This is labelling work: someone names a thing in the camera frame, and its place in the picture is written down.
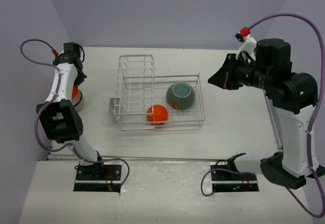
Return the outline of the large orange bowl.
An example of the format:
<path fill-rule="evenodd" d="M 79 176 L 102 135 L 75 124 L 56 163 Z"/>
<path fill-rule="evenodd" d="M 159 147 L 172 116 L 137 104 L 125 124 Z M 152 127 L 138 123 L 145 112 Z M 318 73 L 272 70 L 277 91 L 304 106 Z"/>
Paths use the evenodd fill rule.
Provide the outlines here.
<path fill-rule="evenodd" d="M 77 86 L 73 87 L 72 99 L 75 99 L 78 96 L 79 88 Z"/>

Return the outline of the plain beige bowl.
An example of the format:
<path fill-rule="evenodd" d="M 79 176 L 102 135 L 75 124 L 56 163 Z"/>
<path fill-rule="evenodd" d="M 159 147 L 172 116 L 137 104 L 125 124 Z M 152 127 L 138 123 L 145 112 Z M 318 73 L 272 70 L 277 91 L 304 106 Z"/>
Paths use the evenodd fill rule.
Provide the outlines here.
<path fill-rule="evenodd" d="M 76 111 L 80 111 L 83 107 L 83 94 L 82 92 L 79 90 L 78 92 L 78 96 L 75 99 L 72 99 L 72 104 L 74 106 L 74 108 L 76 109 Z"/>

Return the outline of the large teal ceramic bowl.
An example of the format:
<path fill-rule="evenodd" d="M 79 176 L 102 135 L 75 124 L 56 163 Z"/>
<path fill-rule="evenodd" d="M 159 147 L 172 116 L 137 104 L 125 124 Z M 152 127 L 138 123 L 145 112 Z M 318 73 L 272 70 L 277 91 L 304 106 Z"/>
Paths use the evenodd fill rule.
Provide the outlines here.
<path fill-rule="evenodd" d="M 173 83 L 166 92 L 166 101 L 175 110 L 188 110 L 195 102 L 194 88 L 186 82 Z"/>

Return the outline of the white wire dish rack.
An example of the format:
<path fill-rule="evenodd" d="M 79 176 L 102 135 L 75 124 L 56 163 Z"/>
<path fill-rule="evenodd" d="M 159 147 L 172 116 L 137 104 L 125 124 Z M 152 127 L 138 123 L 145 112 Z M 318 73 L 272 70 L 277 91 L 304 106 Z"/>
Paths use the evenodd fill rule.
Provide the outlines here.
<path fill-rule="evenodd" d="M 188 110 L 175 110 L 166 101 L 168 88 L 176 82 L 186 82 L 195 91 L 194 105 Z M 149 107 L 164 106 L 169 118 L 164 125 L 154 126 L 147 121 Z M 110 116 L 124 131 L 154 130 L 181 127 L 201 127 L 205 121 L 205 111 L 199 74 L 162 75 L 154 72 L 151 54 L 121 55 L 118 62 L 115 96 L 109 103 Z"/>

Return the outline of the small orange bowl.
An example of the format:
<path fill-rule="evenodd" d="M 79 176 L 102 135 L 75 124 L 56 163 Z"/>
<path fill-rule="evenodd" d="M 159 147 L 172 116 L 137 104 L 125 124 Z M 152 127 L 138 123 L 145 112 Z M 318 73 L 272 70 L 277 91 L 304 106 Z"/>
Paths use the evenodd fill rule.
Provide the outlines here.
<path fill-rule="evenodd" d="M 159 104 L 149 107 L 147 110 L 146 119 L 151 125 L 160 126 L 164 125 L 169 118 L 167 109 Z"/>

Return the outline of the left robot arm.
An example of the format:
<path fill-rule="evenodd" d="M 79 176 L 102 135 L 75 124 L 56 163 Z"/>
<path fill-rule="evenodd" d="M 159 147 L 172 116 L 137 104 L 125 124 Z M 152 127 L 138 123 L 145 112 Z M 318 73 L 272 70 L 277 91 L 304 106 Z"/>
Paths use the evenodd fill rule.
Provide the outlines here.
<path fill-rule="evenodd" d="M 53 61 L 56 69 L 50 94 L 44 104 L 38 104 L 38 119 L 48 139 L 69 148 L 79 158 L 76 170 L 95 180 L 104 177 L 102 157 L 83 136 L 83 122 L 73 105 L 73 88 L 87 77 L 83 72 L 84 51 L 74 42 L 64 43 L 63 53 Z"/>

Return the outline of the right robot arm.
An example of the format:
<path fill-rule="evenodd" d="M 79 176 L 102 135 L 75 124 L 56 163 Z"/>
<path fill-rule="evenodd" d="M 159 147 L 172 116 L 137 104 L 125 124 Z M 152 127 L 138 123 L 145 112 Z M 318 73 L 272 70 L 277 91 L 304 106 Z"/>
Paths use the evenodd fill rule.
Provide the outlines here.
<path fill-rule="evenodd" d="M 208 83 L 225 90 L 243 86 L 263 90 L 278 152 L 261 160 L 261 172 L 273 184 L 298 189 L 313 173 L 324 174 L 308 129 L 318 101 L 317 82 L 307 73 L 291 70 L 288 42 L 275 38 L 256 41 L 251 36 L 240 42 L 239 50 L 227 54 Z"/>

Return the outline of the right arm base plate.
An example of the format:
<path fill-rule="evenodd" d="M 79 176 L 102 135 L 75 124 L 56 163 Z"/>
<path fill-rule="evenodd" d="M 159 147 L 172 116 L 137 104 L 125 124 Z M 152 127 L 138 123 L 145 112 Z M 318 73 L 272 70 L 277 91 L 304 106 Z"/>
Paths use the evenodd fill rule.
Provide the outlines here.
<path fill-rule="evenodd" d="M 258 192 L 255 174 L 237 175 L 225 171 L 211 172 L 212 189 L 215 193 Z"/>

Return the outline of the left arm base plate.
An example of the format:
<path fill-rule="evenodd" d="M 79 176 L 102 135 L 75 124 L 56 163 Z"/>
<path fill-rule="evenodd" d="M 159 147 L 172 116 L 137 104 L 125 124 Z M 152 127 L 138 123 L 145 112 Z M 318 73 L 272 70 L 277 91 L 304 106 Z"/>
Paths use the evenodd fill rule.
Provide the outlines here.
<path fill-rule="evenodd" d="M 121 164 L 93 164 L 75 166 L 76 177 L 73 191 L 108 192 L 121 191 Z"/>

